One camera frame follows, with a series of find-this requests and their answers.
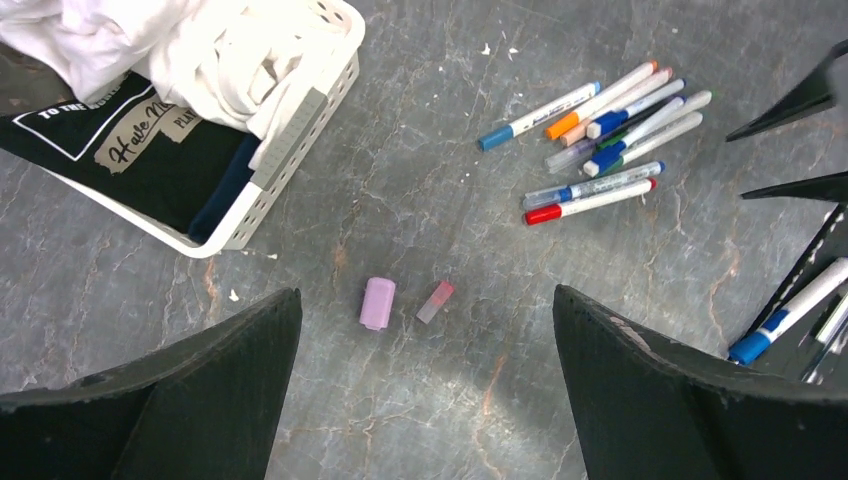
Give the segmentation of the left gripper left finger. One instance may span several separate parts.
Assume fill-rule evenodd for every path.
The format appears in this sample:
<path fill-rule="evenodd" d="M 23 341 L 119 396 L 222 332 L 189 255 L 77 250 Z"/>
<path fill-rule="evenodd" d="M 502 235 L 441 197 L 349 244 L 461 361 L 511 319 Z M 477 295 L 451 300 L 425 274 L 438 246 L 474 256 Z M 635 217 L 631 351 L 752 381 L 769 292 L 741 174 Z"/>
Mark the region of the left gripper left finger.
<path fill-rule="evenodd" d="M 1 398 L 5 479 L 261 479 L 297 354 L 301 294 L 60 389 Z"/>

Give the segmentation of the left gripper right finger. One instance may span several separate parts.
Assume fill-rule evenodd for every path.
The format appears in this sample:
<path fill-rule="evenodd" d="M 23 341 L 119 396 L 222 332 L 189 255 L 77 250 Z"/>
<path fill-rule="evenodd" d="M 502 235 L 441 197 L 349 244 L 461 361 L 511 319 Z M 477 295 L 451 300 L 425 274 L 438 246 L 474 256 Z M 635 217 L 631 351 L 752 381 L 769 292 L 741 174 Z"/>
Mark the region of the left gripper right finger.
<path fill-rule="evenodd" d="M 732 364 L 560 285 L 553 326 L 591 479 L 843 479 L 847 393 Z"/>

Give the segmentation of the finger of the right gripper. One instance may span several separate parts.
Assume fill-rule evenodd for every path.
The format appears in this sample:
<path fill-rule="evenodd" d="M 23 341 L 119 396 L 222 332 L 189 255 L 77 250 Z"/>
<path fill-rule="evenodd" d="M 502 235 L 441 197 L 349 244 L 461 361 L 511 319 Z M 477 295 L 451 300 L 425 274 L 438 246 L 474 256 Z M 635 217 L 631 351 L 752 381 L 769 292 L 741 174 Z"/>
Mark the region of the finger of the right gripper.
<path fill-rule="evenodd" d="M 745 200 L 791 197 L 832 203 L 847 202 L 847 173 L 835 173 L 769 186 L 741 194 Z"/>
<path fill-rule="evenodd" d="M 847 40 L 834 45 L 807 76 L 765 113 L 725 137 L 730 143 L 847 103 Z"/>

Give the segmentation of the pink highlighter cap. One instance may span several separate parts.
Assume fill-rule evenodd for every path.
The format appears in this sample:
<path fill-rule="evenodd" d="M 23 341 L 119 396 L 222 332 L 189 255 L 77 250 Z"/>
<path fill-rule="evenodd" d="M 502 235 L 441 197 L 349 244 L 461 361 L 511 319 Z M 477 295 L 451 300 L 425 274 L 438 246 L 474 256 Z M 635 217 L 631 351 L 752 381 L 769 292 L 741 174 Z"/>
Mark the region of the pink highlighter cap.
<path fill-rule="evenodd" d="M 396 284 L 389 279 L 372 277 L 367 281 L 359 323 L 379 331 L 389 324 Z"/>

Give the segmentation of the light blue cap marker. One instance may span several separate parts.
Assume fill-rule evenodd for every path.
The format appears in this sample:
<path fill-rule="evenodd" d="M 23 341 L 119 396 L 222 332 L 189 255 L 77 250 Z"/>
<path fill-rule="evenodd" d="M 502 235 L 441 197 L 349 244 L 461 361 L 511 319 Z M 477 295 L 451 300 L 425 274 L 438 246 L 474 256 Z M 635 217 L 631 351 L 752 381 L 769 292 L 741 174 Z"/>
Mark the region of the light blue cap marker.
<path fill-rule="evenodd" d="M 530 113 L 507 122 L 492 132 L 483 135 L 477 140 L 477 145 L 482 152 L 489 151 L 559 114 L 580 106 L 595 97 L 600 90 L 600 82 L 595 81 L 584 84 Z"/>

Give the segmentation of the small pink clear cap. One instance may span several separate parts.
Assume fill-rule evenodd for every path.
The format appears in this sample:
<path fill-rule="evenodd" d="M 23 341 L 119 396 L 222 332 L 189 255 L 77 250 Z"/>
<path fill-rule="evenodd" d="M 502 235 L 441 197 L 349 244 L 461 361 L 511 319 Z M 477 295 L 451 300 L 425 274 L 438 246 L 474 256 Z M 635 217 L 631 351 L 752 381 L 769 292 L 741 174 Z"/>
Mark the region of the small pink clear cap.
<path fill-rule="evenodd" d="M 424 305 L 418 310 L 416 318 L 425 324 L 429 324 L 435 315 L 442 309 L 454 291 L 455 288 L 452 284 L 442 281 Z"/>

